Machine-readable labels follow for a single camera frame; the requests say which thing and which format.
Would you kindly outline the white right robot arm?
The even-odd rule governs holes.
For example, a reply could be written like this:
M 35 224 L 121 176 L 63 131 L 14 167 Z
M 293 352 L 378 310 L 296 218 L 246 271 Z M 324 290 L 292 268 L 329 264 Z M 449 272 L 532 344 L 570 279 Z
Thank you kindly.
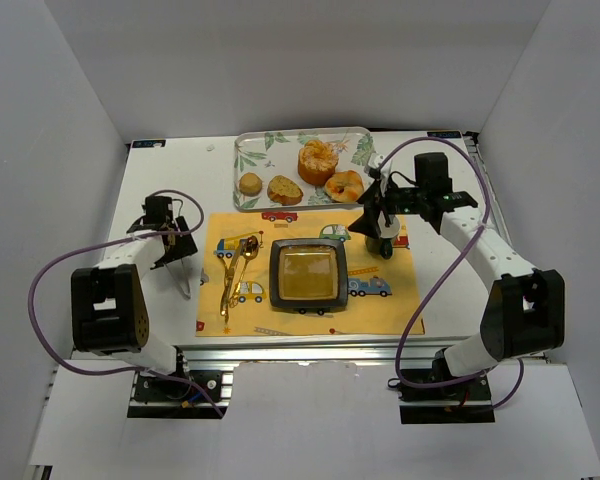
M 362 216 L 350 229 L 388 258 L 388 233 L 400 214 L 418 215 L 453 245 L 478 275 L 488 299 L 476 334 L 439 351 L 432 381 L 454 385 L 501 361 L 561 347 L 565 337 L 565 281 L 517 254 L 490 228 L 477 201 L 456 191 L 441 152 L 414 158 L 415 178 L 398 186 L 384 166 L 368 168 L 370 187 L 359 198 Z

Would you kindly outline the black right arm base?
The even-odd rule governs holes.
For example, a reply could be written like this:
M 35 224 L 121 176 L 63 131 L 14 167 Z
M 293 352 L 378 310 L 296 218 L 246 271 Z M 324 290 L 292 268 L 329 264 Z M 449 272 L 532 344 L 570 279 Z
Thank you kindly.
M 403 425 L 488 424 L 495 422 L 492 395 L 485 374 L 444 387 L 413 388 L 398 377 L 387 387 L 398 394 Z

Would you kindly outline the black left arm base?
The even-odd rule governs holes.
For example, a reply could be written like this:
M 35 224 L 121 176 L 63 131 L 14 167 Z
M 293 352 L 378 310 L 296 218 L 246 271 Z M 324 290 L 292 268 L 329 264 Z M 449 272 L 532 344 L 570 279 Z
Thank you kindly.
M 192 366 L 183 353 L 177 356 L 172 376 L 195 382 L 199 388 L 167 381 L 146 373 L 134 378 L 127 417 L 130 419 L 219 420 L 229 404 L 229 376 L 218 368 Z

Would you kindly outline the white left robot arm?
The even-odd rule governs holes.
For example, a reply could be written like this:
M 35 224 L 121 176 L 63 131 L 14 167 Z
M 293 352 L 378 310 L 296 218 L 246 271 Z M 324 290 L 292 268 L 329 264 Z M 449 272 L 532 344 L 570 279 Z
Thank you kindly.
M 126 242 L 97 265 L 71 276 L 74 347 L 80 352 L 111 356 L 162 375 L 183 377 L 183 355 L 150 329 L 141 280 L 150 271 L 197 252 L 174 199 L 152 195 L 143 216 L 127 230 Z

